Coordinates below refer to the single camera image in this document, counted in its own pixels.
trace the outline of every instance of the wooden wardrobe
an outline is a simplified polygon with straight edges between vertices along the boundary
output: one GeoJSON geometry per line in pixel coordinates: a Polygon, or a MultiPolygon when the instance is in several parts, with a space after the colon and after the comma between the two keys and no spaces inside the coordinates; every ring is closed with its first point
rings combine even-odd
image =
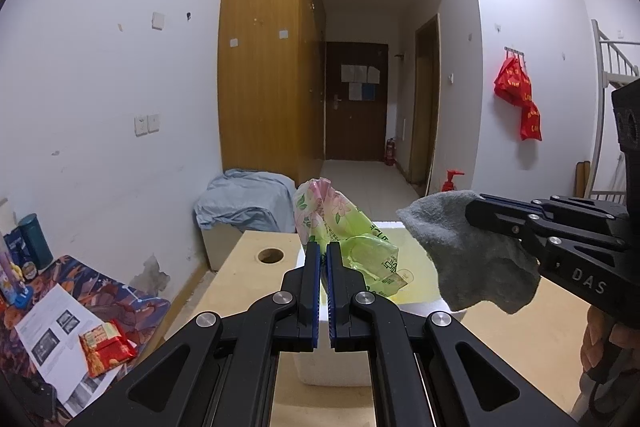
{"type": "Polygon", "coordinates": [[[324,157],[322,0],[222,0],[218,111],[223,168],[296,185],[324,157]]]}

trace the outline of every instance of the hanging red bag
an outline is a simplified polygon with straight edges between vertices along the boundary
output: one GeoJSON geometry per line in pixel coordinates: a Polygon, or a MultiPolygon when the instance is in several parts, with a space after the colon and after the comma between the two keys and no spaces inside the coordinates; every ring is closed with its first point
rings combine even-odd
{"type": "Polygon", "coordinates": [[[540,112],[538,111],[536,104],[533,102],[529,102],[528,107],[522,108],[520,138],[523,140],[531,138],[542,142],[542,134],[540,133],[540,112]]]}
{"type": "Polygon", "coordinates": [[[517,107],[524,107],[531,100],[531,82],[522,70],[520,58],[507,55],[494,82],[494,93],[517,107]]]}

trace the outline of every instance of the human hand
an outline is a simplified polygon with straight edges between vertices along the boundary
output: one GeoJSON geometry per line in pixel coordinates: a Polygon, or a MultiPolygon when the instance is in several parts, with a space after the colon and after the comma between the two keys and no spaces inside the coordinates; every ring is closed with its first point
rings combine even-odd
{"type": "MultiPolygon", "coordinates": [[[[582,368],[587,372],[596,367],[604,352],[605,314],[591,306],[587,312],[587,328],[580,348],[582,368]]],[[[640,330],[632,330],[622,324],[616,324],[609,335],[609,342],[623,349],[633,349],[632,359],[626,369],[640,369],[640,330]]]]}

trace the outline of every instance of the silver bolt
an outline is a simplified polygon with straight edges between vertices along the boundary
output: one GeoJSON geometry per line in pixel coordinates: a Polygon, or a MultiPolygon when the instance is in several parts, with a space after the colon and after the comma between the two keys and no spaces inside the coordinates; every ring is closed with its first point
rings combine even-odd
{"type": "Polygon", "coordinates": [[[216,316],[211,312],[205,312],[198,315],[196,324],[201,328],[210,328],[216,323],[216,316]]]}
{"type": "Polygon", "coordinates": [[[276,292],[273,294],[273,302],[276,304],[289,304],[293,300],[293,295],[289,292],[276,292]]]}
{"type": "Polygon", "coordinates": [[[369,305],[374,300],[376,300],[376,296],[371,292],[356,293],[356,302],[359,304],[369,305]]]}
{"type": "Polygon", "coordinates": [[[446,312],[435,312],[431,315],[431,322],[441,328],[446,328],[451,324],[451,315],[446,312]]]}

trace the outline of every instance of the gray towel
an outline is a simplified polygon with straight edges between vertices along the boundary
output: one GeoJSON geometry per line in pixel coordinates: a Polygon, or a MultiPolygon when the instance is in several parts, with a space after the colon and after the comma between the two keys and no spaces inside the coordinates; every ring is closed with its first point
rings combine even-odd
{"type": "Polygon", "coordinates": [[[471,190],[440,192],[398,210],[398,216],[431,257],[440,295],[452,311],[491,301],[513,314],[538,289],[538,261],[517,239],[467,222],[466,205],[477,197],[471,190]]]}

